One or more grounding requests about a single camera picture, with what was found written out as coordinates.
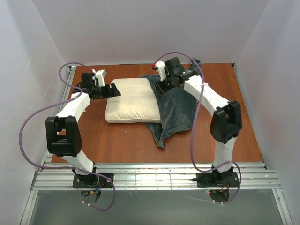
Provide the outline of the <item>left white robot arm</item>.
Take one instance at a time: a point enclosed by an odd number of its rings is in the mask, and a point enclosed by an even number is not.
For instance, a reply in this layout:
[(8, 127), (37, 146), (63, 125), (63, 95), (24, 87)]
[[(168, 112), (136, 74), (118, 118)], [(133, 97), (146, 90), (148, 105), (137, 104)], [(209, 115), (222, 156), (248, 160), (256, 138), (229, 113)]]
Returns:
[(78, 121), (93, 100), (119, 97), (121, 93), (115, 84), (105, 84), (105, 70), (82, 73), (81, 82), (72, 92), (72, 101), (54, 117), (45, 121), (47, 149), (50, 153), (67, 161), (79, 181), (92, 186), (99, 182), (95, 164), (82, 150), (82, 138)]

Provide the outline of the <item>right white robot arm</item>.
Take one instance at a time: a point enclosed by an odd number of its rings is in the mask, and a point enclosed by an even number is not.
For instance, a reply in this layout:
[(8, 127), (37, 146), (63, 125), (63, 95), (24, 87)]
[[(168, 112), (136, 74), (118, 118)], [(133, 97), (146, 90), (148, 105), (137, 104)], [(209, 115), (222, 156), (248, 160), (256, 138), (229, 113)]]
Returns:
[(242, 128), (241, 107), (237, 101), (231, 102), (216, 93), (204, 81), (199, 63), (194, 59), (191, 61), (195, 68), (185, 69), (178, 57), (154, 62), (152, 70), (158, 71), (160, 76), (155, 87), (160, 94), (180, 87), (210, 113), (210, 134), (215, 141), (215, 158), (211, 169), (200, 171), (198, 179), (223, 184), (233, 176), (233, 148)]

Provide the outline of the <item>cream bear print pillow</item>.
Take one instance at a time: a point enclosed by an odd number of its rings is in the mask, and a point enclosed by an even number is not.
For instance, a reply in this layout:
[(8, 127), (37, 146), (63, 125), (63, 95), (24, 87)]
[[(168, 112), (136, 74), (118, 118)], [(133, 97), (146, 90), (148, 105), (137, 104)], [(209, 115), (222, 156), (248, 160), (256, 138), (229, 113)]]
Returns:
[(160, 123), (156, 96), (147, 78), (114, 79), (118, 97), (107, 99), (105, 120), (108, 123)]

